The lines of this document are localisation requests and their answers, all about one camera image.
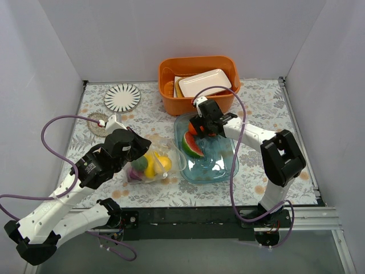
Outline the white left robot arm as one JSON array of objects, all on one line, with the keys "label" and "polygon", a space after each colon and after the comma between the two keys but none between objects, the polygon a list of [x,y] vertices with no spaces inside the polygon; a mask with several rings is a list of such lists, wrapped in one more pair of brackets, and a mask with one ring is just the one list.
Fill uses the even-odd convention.
[{"label": "white left robot arm", "polygon": [[128,163],[143,156],[151,141],[131,128],[116,129],[104,143],[93,146],[72,168],[61,185],[35,210],[4,229],[20,257],[31,265],[48,260],[65,242],[96,227],[116,228],[123,211],[111,198],[72,217],[67,214]]}]

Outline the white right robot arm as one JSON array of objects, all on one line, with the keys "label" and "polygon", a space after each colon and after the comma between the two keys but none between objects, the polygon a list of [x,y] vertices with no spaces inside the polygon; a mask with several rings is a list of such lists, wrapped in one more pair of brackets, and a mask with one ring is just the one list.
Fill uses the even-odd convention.
[{"label": "white right robot arm", "polygon": [[257,210],[251,213],[250,219],[237,211],[233,197],[233,175],[230,176],[230,199],[238,219],[246,223],[259,221],[263,226],[271,227],[279,219],[278,212],[286,203],[285,197],[290,186],[306,167],[305,158],[294,135],[288,130],[264,130],[246,123],[244,118],[235,114],[224,114],[216,101],[205,96],[195,99],[193,106],[197,109],[197,115],[190,122],[199,137],[216,134],[236,140],[233,159],[237,158],[240,144],[261,154],[268,181]]}]

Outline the purple sweet potato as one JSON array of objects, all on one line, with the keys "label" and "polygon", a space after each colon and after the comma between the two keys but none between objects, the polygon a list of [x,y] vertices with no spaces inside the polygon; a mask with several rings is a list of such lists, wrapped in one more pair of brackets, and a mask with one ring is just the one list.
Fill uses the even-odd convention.
[{"label": "purple sweet potato", "polygon": [[129,183],[142,182],[144,180],[144,174],[140,171],[136,171],[133,168],[130,168],[126,171],[126,176]]}]

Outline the clear zip top bag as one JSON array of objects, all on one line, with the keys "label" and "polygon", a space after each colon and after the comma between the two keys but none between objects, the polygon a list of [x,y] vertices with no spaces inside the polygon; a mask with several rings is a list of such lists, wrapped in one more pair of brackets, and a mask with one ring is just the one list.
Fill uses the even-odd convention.
[{"label": "clear zip top bag", "polygon": [[[151,183],[157,180],[166,179],[169,175],[174,172],[183,171],[187,167],[187,160],[184,153],[175,145],[175,141],[170,138],[160,137],[157,135],[149,136],[149,140],[152,142],[148,151],[145,154],[152,154],[155,157],[155,177],[153,179],[148,179],[144,175],[144,180],[142,182],[132,182],[132,183]],[[172,161],[172,168],[166,172],[164,167],[160,164],[158,157],[167,156]],[[131,167],[131,162],[128,162],[124,168],[124,174],[126,176],[126,171]]]}]

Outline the watermelon slice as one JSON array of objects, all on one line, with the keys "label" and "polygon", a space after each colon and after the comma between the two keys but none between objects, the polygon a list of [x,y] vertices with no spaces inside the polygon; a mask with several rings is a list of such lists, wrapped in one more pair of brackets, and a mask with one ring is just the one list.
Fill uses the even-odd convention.
[{"label": "watermelon slice", "polygon": [[194,136],[186,132],[182,137],[182,148],[184,152],[192,158],[203,158],[204,154],[196,144]]}]

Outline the yellow mango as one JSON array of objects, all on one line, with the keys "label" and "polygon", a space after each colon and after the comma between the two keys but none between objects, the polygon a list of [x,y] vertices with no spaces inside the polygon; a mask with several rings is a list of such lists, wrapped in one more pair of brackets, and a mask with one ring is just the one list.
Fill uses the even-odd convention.
[{"label": "yellow mango", "polygon": [[152,154],[145,154],[145,157],[148,161],[148,165],[147,168],[144,170],[144,175],[148,178],[148,179],[153,179],[156,175],[155,173],[155,157]]}]

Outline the orange mandarin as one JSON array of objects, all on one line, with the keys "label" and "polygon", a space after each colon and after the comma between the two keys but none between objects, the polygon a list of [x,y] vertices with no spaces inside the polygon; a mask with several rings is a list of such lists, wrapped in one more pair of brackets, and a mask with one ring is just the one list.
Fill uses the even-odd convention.
[{"label": "orange mandarin", "polygon": [[188,124],[188,131],[194,135],[194,136],[197,136],[198,135],[198,132],[196,131],[196,129],[193,127],[193,124],[191,122],[189,122]]}]

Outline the green pepper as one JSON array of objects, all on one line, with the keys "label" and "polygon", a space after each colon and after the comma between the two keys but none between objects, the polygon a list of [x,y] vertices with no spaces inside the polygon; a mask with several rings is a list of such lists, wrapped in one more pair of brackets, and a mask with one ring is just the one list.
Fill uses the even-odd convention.
[{"label": "green pepper", "polygon": [[131,162],[131,167],[136,171],[143,172],[148,167],[148,160],[145,156],[141,156]]}]

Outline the yellow pear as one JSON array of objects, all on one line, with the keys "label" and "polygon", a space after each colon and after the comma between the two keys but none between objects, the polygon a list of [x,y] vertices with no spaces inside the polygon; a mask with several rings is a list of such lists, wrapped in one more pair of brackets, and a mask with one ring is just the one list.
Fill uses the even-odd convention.
[{"label": "yellow pear", "polygon": [[159,156],[158,160],[166,172],[172,168],[172,161],[167,156]]}]

